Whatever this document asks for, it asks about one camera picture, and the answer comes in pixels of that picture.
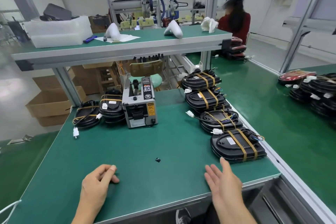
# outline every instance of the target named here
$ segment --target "left hand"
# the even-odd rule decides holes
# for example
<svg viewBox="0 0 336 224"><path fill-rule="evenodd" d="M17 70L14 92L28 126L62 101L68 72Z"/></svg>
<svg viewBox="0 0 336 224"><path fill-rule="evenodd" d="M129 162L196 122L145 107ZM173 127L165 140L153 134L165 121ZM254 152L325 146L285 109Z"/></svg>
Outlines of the left hand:
<svg viewBox="0 0 336 224"><path fill-rule="evenodd" d="M109 183L118 183L119 179L114 174L115 165L101 165L88 174L82 181L82 191L73 224L93 223L102 208Z"/></svg>

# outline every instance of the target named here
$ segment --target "person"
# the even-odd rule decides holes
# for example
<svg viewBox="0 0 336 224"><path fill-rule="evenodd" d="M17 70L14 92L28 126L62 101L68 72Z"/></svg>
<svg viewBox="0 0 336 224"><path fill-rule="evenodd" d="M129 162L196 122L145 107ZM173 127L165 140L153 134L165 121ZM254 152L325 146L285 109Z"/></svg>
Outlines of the person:
<svg viewBox="0 0 336 224"><path fill-rule="evenodd" d="M223 9L225 16L219 19L218 29L232 33L246 44L250 30L251 15L244 11L243 0L226 0Z"/></svg>
<svg viewBox="0 0 336 224"><path fill-rule="evenodd" d="M245 207L242 197L242 182L231 170L229 162L220 159L222 170L220 171L214 164L205 166L204 177L212 194L213 208L208 208L210 214L200 223L211 224L256 224L254 218ZM72 224L92 224L95 217L103 206L107 189L110 182L118 183L119 179L115 175L117 167L115 165L101 165L88 174L82 181L82 190L78 208ZM189 216L181 213L178 224L196 223Z"/></svg>

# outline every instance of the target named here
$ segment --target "chair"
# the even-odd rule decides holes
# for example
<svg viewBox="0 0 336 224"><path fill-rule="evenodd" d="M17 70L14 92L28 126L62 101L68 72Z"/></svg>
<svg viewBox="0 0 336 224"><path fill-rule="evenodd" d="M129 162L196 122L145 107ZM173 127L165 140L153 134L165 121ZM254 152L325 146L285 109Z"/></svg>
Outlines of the chair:
<svg viewBox="0 0 336 224"><path fill-rule="evenodd" d="M132 63L129 65L131 77L129 80L132 82L137 79L141 83L141 78L150 76L153 88L155 90L160 91L160 86L162 84L162 77L159 73L163 70L163 61L162 60L154 60L143 63Z"/></svg>

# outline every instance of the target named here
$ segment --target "long dark hair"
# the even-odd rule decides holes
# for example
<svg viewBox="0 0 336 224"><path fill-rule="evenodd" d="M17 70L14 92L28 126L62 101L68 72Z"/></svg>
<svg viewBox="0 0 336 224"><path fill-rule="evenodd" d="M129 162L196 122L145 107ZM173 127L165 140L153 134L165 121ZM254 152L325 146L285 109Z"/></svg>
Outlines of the long dark hair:
<svg viewBox="0 0 336 224"><path fill-rule="evenodd" d="M232 12L229 14L229 27L232 33L236 33L243 27L245 17L243 0L230 0L225 4L226 7L233 7Z"/></svg>

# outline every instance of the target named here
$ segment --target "red shirt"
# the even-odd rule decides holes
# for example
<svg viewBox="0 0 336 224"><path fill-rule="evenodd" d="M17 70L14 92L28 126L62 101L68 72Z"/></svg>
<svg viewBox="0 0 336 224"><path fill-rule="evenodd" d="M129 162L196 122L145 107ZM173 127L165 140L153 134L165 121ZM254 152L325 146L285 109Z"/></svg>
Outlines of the red shirt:
<svg viewBox="0 0 336 224"><path fill-rule="evenodd" d="M232 30L230 29L230 26L229 26L229 16L230 15L225 15L222 18L219 19L219 21L218 21L218 29L232 33ZM242 28L240 29L240 31L238 31L236 33L232 33L233 36L238 37L241 40L243 40L243 44L246 44L247 34L248 34L249 30L250 30L250 22L251 22L251 16L250 16L250 14L249 13L245 13L245 17L244 17Z"/></svg>

